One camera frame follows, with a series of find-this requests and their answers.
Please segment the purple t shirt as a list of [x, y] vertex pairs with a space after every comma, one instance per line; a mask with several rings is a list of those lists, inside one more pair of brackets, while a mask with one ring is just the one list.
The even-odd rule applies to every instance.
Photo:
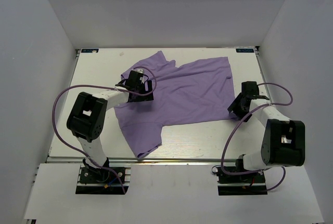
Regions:
[[157, 88], [152, 101], [129, 102], [114, 111], [122, 134], [137, 158], [162, 144], [164, 126], [230, 120], [235, 99], [232, 70], [226, 57], [200, 59], [176, 66], [159, 51], [134, 67], [153, 72]]

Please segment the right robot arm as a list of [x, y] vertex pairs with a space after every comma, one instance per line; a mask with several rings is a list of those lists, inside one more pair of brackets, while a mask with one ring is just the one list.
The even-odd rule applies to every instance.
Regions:
[[235, 170], [225, 166], [223, 173], [236, 176], [242, 182], [248, 181], [254, 173], [272, 167], [302, 166], [305, 162], [305, 124], [292, 120], [277, 110], [279, 103], [273, 103], [259, 92], [260, 84], [247, 81], [241, 84], [241, 92], [228, 107], [236, 116], [237, 125], [227, 139], [229, 145], [238, 128], [255, 117], [265, 128], [260, 149], [252, 154], [243, 154], [236, 160]]

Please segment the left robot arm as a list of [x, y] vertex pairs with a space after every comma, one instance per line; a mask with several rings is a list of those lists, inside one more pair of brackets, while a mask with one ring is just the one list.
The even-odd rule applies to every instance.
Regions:
[[124, 103], [153, 101], [157, 81], [155, 76], [150, 80], [146, 71], [150, 72], [148, 68], [135, 67], [114, 87], [103, 87], [104, 91], [94, 95], [79, 93], [69, 114], [67, 129], [80, 142], [85, 164], [93, 168], [92, 176], [99, 182], [110, 176], [108, 158], [100, 140], [106, 112]]

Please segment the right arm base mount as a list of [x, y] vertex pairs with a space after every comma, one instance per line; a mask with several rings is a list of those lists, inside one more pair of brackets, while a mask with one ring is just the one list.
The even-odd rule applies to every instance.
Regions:
[[211, 172], [217, 176], [219, 196], [267, 195], [263, 173], [227, 175], [222, 171], [220, 165], [213, 166]]

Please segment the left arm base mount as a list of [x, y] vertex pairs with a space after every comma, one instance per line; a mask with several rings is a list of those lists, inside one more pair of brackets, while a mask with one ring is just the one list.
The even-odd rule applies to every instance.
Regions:
[[110, 167], [115, 173], [83, 165], [76, 184], [76, 195], [125, 195], [130, 185], [131, 168]]

